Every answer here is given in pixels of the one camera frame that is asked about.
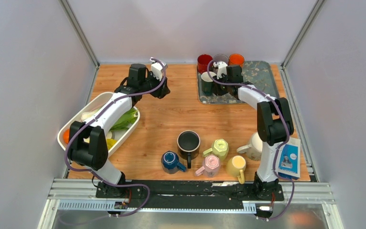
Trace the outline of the dark green mug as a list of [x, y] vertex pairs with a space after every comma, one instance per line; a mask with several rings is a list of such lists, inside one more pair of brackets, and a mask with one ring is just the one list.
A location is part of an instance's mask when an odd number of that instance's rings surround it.
[[212, 78], [216, 76], [216, 73], [210, 72], [210, 75], [207, 72], [201, 74], [201, 91], [206, 96], [211, 96], [213, 94], [213, 83]]

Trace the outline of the lilac grey mug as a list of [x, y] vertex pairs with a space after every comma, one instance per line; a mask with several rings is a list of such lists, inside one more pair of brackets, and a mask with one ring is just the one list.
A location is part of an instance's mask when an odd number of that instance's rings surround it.
[[229, 57], [225, 54], [217, 54], [213, 57], [214, 62], [224, 62], [226, 64], [229, 63]]

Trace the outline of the red mug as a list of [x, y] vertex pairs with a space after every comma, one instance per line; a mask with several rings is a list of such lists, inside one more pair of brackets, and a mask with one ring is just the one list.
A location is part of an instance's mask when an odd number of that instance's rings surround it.
[[201, 54], [197, 58], [197, 71], [198, 73], [202, 74], [206, 72], [209, 67], [208, 63], [213, 60], [213, 57], [209, 54]]

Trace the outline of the orange mug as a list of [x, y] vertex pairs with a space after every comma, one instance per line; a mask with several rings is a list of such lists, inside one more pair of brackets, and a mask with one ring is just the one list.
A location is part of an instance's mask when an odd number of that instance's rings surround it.
[[245, 58], [242, 55], [238, 53], [233, 53], [229, 56], [228, 65], [239, 65], [243, 68], [244, 62]]

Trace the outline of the light green faceted mug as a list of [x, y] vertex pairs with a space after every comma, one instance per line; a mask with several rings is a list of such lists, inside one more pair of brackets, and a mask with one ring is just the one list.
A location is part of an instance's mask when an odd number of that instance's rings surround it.
[[203, 157], [207, 157], [210, 155], [214, 155], [220, 159], [220, 161], [224, 161], [229, 152], [229, 145], [227, 141], [224, 139], [216, 139], [211, 148], [203, 151]]

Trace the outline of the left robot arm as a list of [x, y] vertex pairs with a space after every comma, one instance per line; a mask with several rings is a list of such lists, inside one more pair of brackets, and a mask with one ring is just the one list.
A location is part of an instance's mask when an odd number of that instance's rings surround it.
[[127, 184], [123, 172], [110, 161], [111, 155], [106, 144], [106, 134], [123, 114], [132, 109], [145, 94], [162, 99], [170, 93], [167, 87], [167, 64], [151, 59], [149, 68], [144, 64], [133, 63], [128, 76], [115, 89], [109, 101], [93, 116], [83, 122], [74, 121], [70, 126], [69, 142], [65, 149], [64, 160], [69, 170], [76, 171], [70, 165], [75, 162], [91, 172], [102, 183], [108, 185], [108, 191], [116, 198], [125, 195]]

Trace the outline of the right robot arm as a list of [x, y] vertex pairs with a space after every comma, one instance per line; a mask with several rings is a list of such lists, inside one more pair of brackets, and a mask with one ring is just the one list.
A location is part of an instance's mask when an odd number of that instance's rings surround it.
[[255, 173], [252, 193], [258, 199], [279, 191], [278, 154], [294, 133], [294, 124], [286, 98], [276, 98], [245, 82], [239, 65], [223, 67], [211, 79], [223, 92], [245, 102], [257, 111], [257, 133], [262, 140], [262, 155]]

